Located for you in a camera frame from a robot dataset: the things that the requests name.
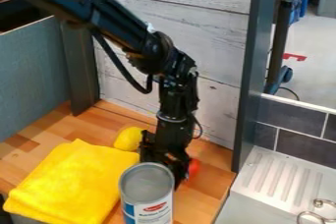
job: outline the tin can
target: tin can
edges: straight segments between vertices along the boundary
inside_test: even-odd
[[[144,162],[126,170],[119,180],[125,223],[173,223],[174,183],[161,164]]]

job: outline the yellow cloth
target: yellow cloth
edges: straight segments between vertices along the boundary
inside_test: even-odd
[[[82,140],[63,143],[10,191],[4,209],[52,224],[100,224],[119,199],[121,174],[139,159]]]

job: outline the robotic arm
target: robotic arm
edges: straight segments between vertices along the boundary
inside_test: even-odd
[[[155,135],[144,132],[140,145],[142,162],[159,162],[173,172],[176,187],[188,176],[186,153],[194,137],[198,97],[195,61],[178,50],[162,32],[148,30],[116,0],[27,0],[73,28],[88,28],[125,79],[138,91],[152,91],[153,77],[159,81],[160,110]],[[141,86],[123,66],[107,41],[127,53],[130,63],[147,75]]]

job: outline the black metal post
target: black metal post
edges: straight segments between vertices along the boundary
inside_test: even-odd
[[[274,94],[282,80],[280,80],[282,58],[288,35],[289,22],[292,12],[292,2],[282,0],[279,7],[276,29],[273,40],[273,49],[270,57],[265,93]]]

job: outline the yellow lemon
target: yellow lemon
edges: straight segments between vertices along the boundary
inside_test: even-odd
[[[113,146],[117,149],[126,151],[135,151],[142,140],[143,129],[138,127],[129,127],[123,130],[117,137]]]

